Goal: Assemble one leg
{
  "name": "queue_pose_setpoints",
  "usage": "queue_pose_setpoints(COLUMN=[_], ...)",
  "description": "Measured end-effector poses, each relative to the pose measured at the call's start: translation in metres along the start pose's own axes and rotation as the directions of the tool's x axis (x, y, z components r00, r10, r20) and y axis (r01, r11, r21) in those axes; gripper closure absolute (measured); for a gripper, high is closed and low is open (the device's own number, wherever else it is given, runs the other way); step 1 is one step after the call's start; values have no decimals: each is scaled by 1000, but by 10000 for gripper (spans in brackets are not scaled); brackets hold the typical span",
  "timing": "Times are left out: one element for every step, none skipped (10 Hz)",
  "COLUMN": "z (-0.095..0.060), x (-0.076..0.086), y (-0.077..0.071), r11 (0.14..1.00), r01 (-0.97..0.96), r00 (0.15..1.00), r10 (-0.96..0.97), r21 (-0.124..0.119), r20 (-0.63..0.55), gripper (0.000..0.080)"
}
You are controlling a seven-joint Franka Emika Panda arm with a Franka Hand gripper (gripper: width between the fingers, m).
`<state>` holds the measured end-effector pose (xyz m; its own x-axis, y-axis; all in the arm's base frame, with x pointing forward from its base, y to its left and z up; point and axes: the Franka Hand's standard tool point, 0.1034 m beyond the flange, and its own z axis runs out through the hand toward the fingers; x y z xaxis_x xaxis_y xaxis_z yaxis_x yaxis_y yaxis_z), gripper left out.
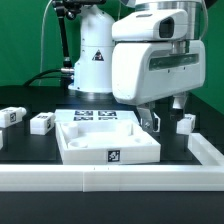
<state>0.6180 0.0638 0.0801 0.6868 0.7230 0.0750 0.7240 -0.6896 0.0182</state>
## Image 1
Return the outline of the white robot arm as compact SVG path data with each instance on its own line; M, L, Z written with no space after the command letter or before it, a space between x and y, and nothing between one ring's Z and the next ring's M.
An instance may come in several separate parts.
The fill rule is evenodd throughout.
M142 128L156 131L154 102L171 96L170 115L180 121L188 92L205 81L205 1L119 1L135 11L115 21L93 0L84 0L80 58L69 89L86 99L112 95L134 105Z

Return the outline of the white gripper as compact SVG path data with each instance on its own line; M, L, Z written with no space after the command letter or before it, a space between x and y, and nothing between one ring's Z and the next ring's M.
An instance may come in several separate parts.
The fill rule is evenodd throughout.
M112 56L112 91L119 103L135 105L144 131L154 131L154 103L171 95L170 118L185 114L189 91L205 81L205 47L191 41L186 54L171 54L172 44L119 43Z

